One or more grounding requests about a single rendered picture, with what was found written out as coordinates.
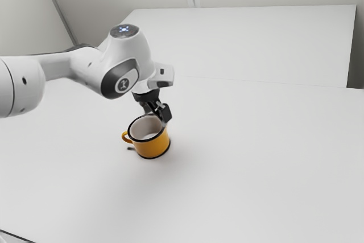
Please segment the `yellow enamel mug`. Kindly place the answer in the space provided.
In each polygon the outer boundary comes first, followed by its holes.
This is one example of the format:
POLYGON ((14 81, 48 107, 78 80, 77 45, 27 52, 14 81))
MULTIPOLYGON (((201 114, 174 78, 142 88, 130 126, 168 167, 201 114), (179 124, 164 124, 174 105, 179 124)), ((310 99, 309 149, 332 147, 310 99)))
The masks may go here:
POLYGON ((142 115, 129 124, 121 135, 144 159, 155 159, 165 154, 171 144, 167 126, 154 114, 142 115))

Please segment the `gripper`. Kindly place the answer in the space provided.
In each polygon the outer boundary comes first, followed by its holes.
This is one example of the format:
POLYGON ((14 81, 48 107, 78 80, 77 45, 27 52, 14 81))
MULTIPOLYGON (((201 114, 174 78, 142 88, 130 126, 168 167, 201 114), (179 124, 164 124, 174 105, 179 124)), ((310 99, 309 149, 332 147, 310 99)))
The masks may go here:
POLYGON ((145 114, 155 114, 163 126, 172 119, 172 113, 168 104, 159 100, 160 89, 154 89, 147 93, 132 92, 133 98, 143 108, 145 114))

